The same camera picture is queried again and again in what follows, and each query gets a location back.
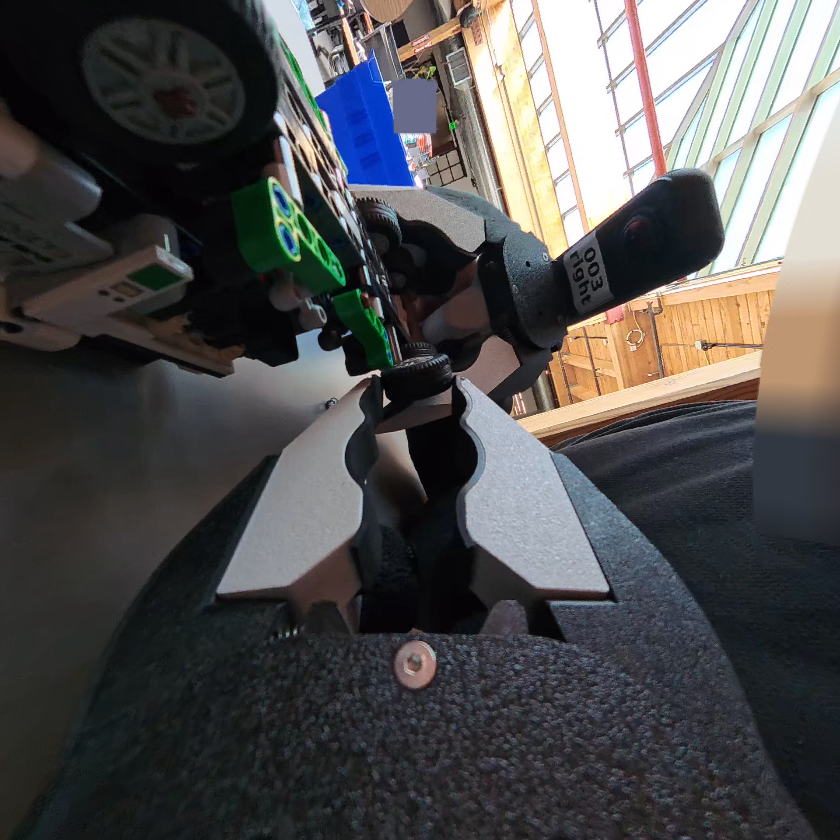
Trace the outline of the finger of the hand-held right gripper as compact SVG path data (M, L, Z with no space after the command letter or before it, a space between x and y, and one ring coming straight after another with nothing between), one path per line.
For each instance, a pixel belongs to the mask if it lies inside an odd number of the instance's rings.
M478 358L469 368L456 376L465 377L483 393L489 394L520 367L516 351L508 343L483 343ZM385 410L377 434L399 432L404 429L437 421L452 413L452 389L416 401L409 407L391 412Z
M350 192L397 293L449 294L485 242L484 219L435 192L388 185Z

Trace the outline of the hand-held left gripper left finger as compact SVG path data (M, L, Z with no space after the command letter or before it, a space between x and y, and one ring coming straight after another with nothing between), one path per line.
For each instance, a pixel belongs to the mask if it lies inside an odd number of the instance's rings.
M340 623L358 631L361 592L380 563L365 485L378 457L382 410L381 379L366 377L284 447L217 599L285 602L300 622L313 606L331 604Z

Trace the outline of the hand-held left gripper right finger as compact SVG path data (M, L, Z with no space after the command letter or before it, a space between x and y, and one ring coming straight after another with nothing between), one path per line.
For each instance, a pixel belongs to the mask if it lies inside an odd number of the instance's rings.
M463 376L454 380L455 625L500 606L541 637L551 604L603 606L611 589L550 451Z

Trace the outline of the small black lego wheel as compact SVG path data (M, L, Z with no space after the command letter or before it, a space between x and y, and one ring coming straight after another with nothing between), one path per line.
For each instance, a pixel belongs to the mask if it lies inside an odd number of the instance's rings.
M381 372L383 391L396 404L413 403L445 392L452 380L450 359L444 353L416 355Z

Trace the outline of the black green lego truck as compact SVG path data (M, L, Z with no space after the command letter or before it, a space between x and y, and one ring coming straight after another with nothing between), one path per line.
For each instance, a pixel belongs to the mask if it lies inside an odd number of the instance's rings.
M261 2L2 2L2 342L398 362L405 228L331 128Z

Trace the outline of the person's right hand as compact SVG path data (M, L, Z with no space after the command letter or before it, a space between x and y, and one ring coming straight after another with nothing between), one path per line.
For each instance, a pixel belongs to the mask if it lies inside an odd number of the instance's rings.
M439 345L448 340L462 340L490 332L490 315L476 261L463 268L444 302L421 321L422 337Z

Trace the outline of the blue plastic bin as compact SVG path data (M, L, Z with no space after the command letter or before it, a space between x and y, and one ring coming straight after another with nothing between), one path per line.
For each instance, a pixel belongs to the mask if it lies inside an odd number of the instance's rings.
M392 105L373 56L336 77L316 97L329 117L333 141L352 185L414 187Z

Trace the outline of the person's black clothing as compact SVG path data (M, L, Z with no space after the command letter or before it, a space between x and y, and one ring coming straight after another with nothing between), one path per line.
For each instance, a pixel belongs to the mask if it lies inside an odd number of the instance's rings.
M839 838L838 547L756 531L756 413L756 401L664 406L553 451L686 583L782 782L820 838Z

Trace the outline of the wooden ledge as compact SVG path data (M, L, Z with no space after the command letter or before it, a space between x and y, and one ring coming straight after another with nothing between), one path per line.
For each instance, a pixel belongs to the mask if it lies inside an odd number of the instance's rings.
M754 400L758 396L762 352L755 351L663 380L519 419L531 435L553 445L620 419L665 406Z

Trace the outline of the red steel column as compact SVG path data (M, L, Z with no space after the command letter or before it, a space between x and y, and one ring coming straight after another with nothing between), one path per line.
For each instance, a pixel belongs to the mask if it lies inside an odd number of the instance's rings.
M637 74L637 83L643 103L647 136L652 151L654 173L655 177L659 178L666 173L666 161L658 124L655 97L648 72L644 38L638 18L637 1L625 1L625 16L633 49L633 63Z

